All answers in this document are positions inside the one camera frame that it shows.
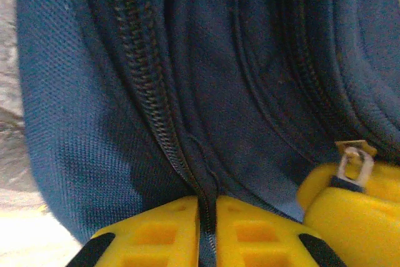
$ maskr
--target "zipper teeth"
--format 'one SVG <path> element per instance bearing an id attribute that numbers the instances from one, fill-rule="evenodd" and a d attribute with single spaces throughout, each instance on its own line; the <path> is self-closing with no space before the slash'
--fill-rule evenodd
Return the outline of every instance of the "zipper teeth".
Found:
<path id="1" fill-rule="evenodd" d="M 161 57 L 154 29 L 151 0 L 113 0 L 127 65 L 132 74 L 136 96 L 151 121 L 153 133 L 175 171 L 196 191 L 204 204 L 209 244 L 216 253 L 206 193 L 190 170 L 173 125 L 162 76 Z M 144 39 L 147 29 L 150 47 Z"/>
<path id="2" fill-rule="evenodd" d="M 291 21 L 291 23 L 283 22 L 283 28 L 292 57 L 294 72 L 299 78 L 299 84 L 306 92 L 309 104 L 322 119 L 322 126 L 324 126 L 325 131 L 334 138 L 356 138 L 355 131 L 344 127 L 343 119 L 336 113 L 337 109 L 326 95 L 325 88 L 316 73 L 308 48 L 304 2 L 305 0 L 282 1 L 282 18 L 287 19 L 289 17 Z"/>

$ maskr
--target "blue fabric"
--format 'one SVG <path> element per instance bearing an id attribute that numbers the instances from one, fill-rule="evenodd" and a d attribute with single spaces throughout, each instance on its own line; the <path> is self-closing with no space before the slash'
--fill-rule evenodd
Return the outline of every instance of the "blue fabric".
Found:
<path id="1" fill-rule="evenodd" d="M 271 203 L 301 219 L 297 184 L 338 157 L 291 75 L 276 1 L 152 4 L 176 131 L 208 197 Z M 139 113 L 111 0 L 17 6 L 27 145 L 60 222 L 84 243 L 103 226 L 193 194 Z M 398 160 L 398 2 L 306 7 L 314 60 L 335 106 L 359 138 Z"/>

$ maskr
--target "zipper pull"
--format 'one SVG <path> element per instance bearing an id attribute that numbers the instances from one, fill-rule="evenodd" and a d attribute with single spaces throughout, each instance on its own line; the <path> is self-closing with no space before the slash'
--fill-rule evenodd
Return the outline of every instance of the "zipper pull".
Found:
<path id="1" fill-rule="evenodd" d="M 344 155 L 345 150 L 349 147 L 355 147 L 357 149 L 365 151 L 372 157 L 375 157 L 375 155 L 378 153 L 376 148 L 369 145 L 366 140 L 336 141 L 335 144 L 341 155 Z"/>
<path id="2" fill-rule="evenodd" d="M 361 166 L 356 179 L 351 179 L 346 176 L 346 167 L 352 160 L 357 166 Z M 364 187 L 373 171 L 373 167 L 374 159 L 369 153 L 359 148 L 348 147 L 344 150 L 342 160 L 337 169 L 338 172 L 331 178 L 330 187 L 363 193 Z"/>

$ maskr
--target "black rubber strip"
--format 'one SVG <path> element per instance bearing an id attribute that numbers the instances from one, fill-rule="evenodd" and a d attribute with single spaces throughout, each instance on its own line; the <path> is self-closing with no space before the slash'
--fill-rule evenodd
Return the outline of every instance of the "black rubber strip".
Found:
<path id="1" fill-rule="evenodd" d="M 91 239 L 66 267 L 95 267 L 114 238 L 115 234 L 106 233 Z"/>
<path id="2" fill-rule="evenodd" d="M 299 239 L 320 267 L 347 267 L 324 240 L 310 234 L 300 234 Z"/>
<path id="3" fill-rule="evenodd" d="M 350 183 L 349 181 L 345 181 L 344 179 L 338 178 L 337 176 L 332 176 L 329 186 L 333 188 L 346 189 L 353 192 L 364 192 L 363 187 Z"/>

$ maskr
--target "black zipper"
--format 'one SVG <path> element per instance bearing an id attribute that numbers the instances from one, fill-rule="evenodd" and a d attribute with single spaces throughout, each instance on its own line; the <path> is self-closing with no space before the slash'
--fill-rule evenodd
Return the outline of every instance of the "black zipper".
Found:
<path id="1" fill-rule="evenodd" d="M 293 75 L 325 132 L 336 141 L 358 139 L 328 96 L 313 63 L 306 29 L 305 0 L 277 0 L 282 39 Z"/>
<path id="2" fill-rule="evenodd" d="M 171 166 L 195 190 L 203 209 L 201 215 L 205 218 L 207 240 L 216 255 L 209 201 L 184 157 L 174 128 L 162 74 L 151 0 L 113 1 L 135 96 Z"/>

